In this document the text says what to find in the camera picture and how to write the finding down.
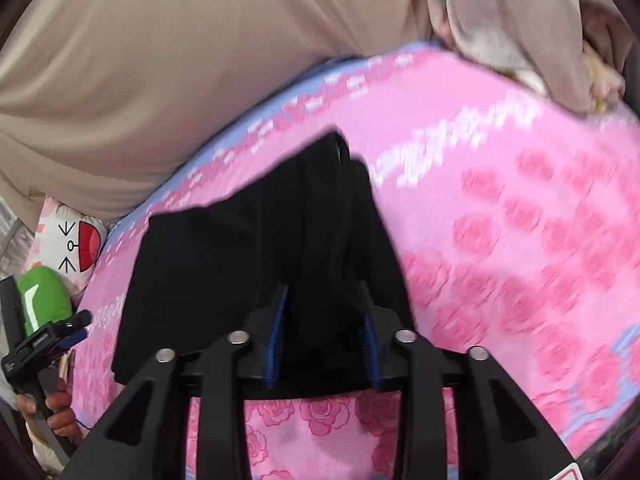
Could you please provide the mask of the person's left hand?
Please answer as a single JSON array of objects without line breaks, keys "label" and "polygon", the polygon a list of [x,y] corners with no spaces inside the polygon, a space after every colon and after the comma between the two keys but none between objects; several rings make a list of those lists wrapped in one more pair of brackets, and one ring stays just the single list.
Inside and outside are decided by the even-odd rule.
[{"label": "person's left hand", "polygon": [[[34,400],[29,399],[24,394],[16,396],[18,410],[25,419],[30,434],[37,440],[43,442],[44,437],[36,423],[36,415],[38,414],[37,404]],[[59,437],[70,439],[73,442],[79,442],[82,439],[82,431],[78,424],[75,412],[72,410],[72,396],[68,391],[66,381],[58,378],[58,386],[54,393],[47,396],[47,407],[53,412],[48,418],[48,426]]]}]

